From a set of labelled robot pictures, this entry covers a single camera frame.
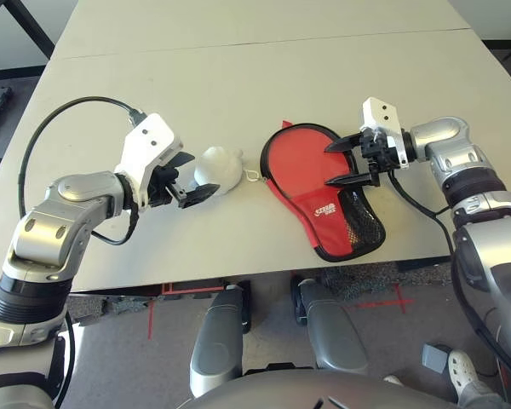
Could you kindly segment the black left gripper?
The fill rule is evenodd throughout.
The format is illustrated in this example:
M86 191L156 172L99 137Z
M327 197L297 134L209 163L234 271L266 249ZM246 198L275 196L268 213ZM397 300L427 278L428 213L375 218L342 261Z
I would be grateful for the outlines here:
M151 174L147 187L148 205L152 208L169 205L175 199L181 209L198 205L213 196L221 187L219 184L207 183L185 192L176 183L181 167L193 161L195 157L190 153L178 152L163 166L157 166Z

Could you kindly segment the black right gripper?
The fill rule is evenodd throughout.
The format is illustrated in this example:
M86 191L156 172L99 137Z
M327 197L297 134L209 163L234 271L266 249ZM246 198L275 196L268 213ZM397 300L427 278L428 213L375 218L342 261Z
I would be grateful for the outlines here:
M325 148L327 153L344 153L360 145L361 155L367 160L369 173L335 176L324 184L333 187L380 186L380 174L400 168L396 147L388 145L388 138L380 131L363 131L333 141Z

